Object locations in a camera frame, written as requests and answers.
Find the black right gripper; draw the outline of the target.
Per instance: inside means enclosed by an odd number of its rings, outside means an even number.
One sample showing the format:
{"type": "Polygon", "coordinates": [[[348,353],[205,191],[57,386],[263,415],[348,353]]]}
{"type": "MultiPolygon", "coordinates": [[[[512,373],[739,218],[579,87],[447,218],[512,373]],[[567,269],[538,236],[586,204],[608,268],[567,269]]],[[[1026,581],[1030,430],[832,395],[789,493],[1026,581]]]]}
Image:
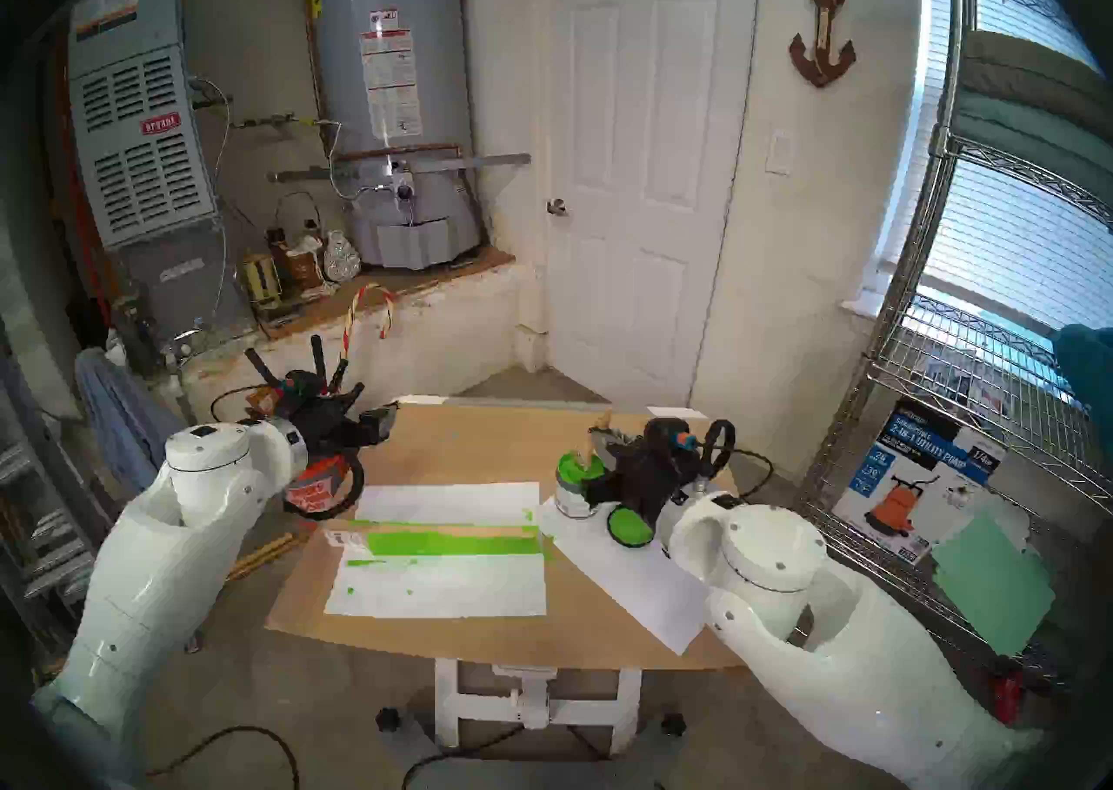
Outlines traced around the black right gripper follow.
{"type": "Polygon", "coordinates": [[[600,429],[600,447],[602,472],[590,477],[600,486],[600,503],[621,504],[654,524],[676,492],[726,467],[727,422],[715,419],[700,438],[687,419],[653,417],[636,436],[600,429]]]}

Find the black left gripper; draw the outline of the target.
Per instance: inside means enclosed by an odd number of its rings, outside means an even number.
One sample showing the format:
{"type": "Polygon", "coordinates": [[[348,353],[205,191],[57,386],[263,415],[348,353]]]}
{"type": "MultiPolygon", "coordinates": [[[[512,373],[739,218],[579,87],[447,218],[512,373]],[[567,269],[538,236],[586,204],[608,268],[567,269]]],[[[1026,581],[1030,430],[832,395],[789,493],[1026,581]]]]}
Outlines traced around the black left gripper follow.
{"type": "Polygon", "coordinates": [[[347,413],[363,394],[363,383],[357,383],[347,393],[339,393],[329,388],[329,381],[322,371],[288,371],[284,377],[262,371],[260,376],[278,397],[267,422],[277,426],[290,443],[296,435],[311,456],[376,446],[390,438],[398,404],[361,412],[359,442],[356,442],[357,424],[347,413]]]}

